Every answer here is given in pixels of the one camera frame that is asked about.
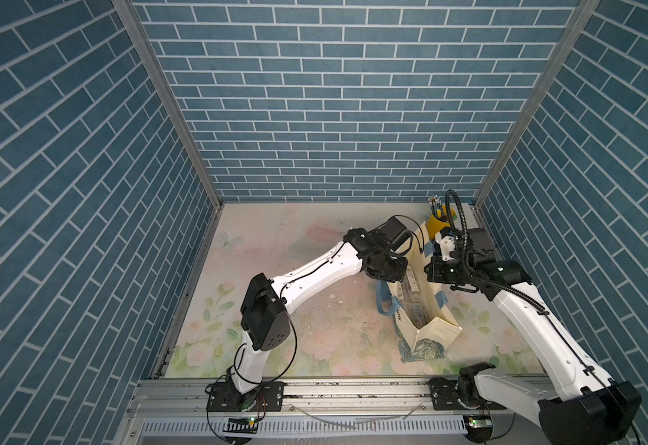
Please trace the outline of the clear compass set case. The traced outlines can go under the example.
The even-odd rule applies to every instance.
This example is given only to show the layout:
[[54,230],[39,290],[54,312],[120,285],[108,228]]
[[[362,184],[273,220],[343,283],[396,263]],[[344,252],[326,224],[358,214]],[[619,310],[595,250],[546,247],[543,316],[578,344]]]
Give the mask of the clear compass set case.
[[415,328],[423,328],[429,321],[423,304],[420,287],[410,265],[407,266],[401,287],[402,303],[409,320]]

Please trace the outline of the cream canvas tote bag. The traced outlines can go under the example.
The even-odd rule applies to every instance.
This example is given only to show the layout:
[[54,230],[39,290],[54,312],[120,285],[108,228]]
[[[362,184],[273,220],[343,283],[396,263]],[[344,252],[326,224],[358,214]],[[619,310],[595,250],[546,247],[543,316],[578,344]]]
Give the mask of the cream canvas tote bag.
[[397,345],[404,363],[444,358],[445,351],[462,333],[447,305],[443,286],[431,283],[424,267],[430,263],[434,244],[426,226],[418,229],[424,245],[413,245],[405,255],[407,271],[401,282],[377,283],[379,313],[394,323]]

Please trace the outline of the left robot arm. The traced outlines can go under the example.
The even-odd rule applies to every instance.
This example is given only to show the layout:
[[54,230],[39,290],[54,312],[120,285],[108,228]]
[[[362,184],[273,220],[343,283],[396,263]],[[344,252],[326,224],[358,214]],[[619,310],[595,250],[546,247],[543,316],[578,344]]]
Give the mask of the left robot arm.
[[269,352],[295,328],[292,315],[308,299],[327,287],[361,272],[386,283],[402,281],[407,271],[405,254],[420,240],[395,216],[366,230],[349,230],[333,248],[302,267],[269,278],[257,274],[240,306],[242,345],[227,371],[227,384],[248,394],[263,383]]

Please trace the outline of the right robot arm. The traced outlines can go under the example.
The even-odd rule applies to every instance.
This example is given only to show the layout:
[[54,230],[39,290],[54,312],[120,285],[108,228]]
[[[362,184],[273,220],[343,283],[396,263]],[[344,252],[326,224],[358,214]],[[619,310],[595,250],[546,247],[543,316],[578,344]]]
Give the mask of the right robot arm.
[[431,283],[479,292],[514,324],[550,380],[546,389],[499,371],[490,363],[460,370],[461,404],[496,403],[542,429],[552,444],[611,444],[635,433],[642,397],[616,380],[553,315],[533,278],[513,260],[498,260],[483,228],[444,228],[431,241],[424,272]]

